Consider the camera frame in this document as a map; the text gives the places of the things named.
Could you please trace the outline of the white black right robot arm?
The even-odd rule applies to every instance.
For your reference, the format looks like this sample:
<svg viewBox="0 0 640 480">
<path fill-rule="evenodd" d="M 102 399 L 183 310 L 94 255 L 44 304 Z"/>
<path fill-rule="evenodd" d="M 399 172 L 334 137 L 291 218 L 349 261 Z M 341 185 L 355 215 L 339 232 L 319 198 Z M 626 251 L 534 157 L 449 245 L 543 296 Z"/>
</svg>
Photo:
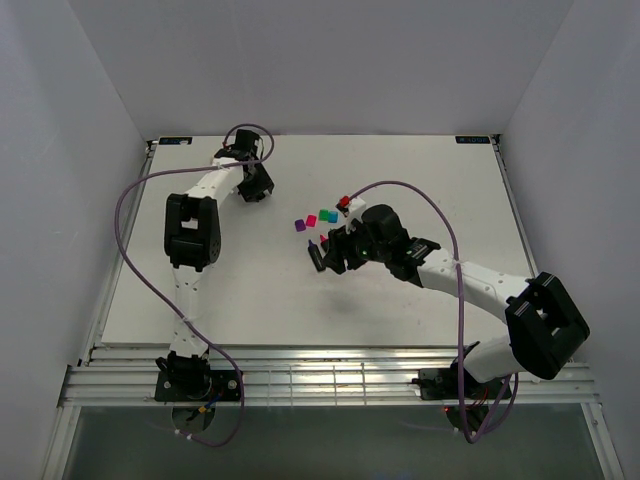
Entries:
<svg viewBox="0 0 640 480">
<path fill-rule="evenodd" d="M 345 225 L 330 230 L 321 245 L 325 265 L 338 275 L 380 263 L 400 281 L 461 297 L 505 324 L 507 335 L 465 347 L 463 365 L 451 373 L 464 397 L 520 372 L 552 380 L 590 335 L 558 277 L 542 272 L 526 278 L 459 263 L 438 243 L 410 236 L 388 205 L 350 209 Z"/>
</svg>

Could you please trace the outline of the pink cap black highlighter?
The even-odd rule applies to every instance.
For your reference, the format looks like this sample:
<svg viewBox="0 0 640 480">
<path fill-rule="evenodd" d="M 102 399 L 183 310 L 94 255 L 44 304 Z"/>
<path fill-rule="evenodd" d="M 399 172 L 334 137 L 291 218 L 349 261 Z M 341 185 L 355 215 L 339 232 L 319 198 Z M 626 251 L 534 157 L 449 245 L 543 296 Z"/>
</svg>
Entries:
<svg viewBox="0 0 640 480">
<path fill-rule="evenodd" d="M 320 235 L 319 246 L 324 253 L 328 251 L 329 244 L 328 244 L 328 238 L 326 236 Z"/>
</svg>

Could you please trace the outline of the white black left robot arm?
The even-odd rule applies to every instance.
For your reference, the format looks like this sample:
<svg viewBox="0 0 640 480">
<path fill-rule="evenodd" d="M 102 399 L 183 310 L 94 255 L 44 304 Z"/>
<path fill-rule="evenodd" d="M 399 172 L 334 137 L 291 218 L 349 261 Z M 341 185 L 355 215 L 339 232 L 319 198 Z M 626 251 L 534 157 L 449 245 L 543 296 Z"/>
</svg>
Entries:
<svg viewBox="0 0 640 480">
<path fill-rule="evenodd" d="M 201 294 L 221 253 L 219 209 L 234 193 L 247 203 L 258 203 L 273 193 L 275 184 L 262 164 L 270 155 L 262 138 L 267 133 L 257 124 L 233 127 L 212 155 L 215 169 L 166 201 L 164 251 L 172 267 L 180 314 L 169 354 L 156 364 L 190 399 L 205 397 L 212 387 L 207 362 L 210 346 L 201 332 L 194 331 L 205 316 Z"/>
</svg>

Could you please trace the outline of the purple cap black highlighter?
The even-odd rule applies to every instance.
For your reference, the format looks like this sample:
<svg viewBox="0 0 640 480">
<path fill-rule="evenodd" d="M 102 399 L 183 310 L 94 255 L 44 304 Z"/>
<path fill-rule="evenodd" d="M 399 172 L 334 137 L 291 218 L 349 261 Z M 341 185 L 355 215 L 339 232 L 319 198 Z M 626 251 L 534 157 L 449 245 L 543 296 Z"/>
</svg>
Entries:
<svg viewBox="0 0 640 480">
<path fill-rule="evenodd" d="M 323 260 L 322 253 L 319 246 L 312 240 L 307 242 L 307 252 L 317 272 L 323 272 L 326 270 L 326 266 Z"/>
</svg>

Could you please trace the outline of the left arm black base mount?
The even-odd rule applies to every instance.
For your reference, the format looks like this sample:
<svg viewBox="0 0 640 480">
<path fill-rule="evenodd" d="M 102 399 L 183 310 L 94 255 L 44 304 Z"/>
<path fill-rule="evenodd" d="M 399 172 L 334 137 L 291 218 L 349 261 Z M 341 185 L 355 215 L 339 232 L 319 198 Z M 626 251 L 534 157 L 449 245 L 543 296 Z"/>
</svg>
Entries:
<svg viewBox="0 0 640 480">
<path fill-rule="evenodd" d="M 158 402 L 239 401 L 240 379 L 234 370 L 215 370 L 206 358 L 171 351 L 155 359 L 158 368 L 154 399 Z"/>
</svg>

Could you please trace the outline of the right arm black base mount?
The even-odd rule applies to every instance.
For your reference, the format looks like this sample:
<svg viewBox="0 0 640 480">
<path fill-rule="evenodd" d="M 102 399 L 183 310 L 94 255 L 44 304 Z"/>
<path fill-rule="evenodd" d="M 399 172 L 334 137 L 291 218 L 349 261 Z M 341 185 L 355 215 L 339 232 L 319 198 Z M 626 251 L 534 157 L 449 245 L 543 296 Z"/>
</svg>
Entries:
<svg viewBox="0 0 640 480">
<path fill-rule="evenodd" d="M 419 389 L 422 400 L 453 400 L 458 398 L 458 371 L 456 368 L 423 368 L 411 380 Z M 479 383 L 468 373 L 464 374 L 464 396 L 466 399 L 494 400 L 503 387 L 503 380 L 493 379 Z"/>
</svg>

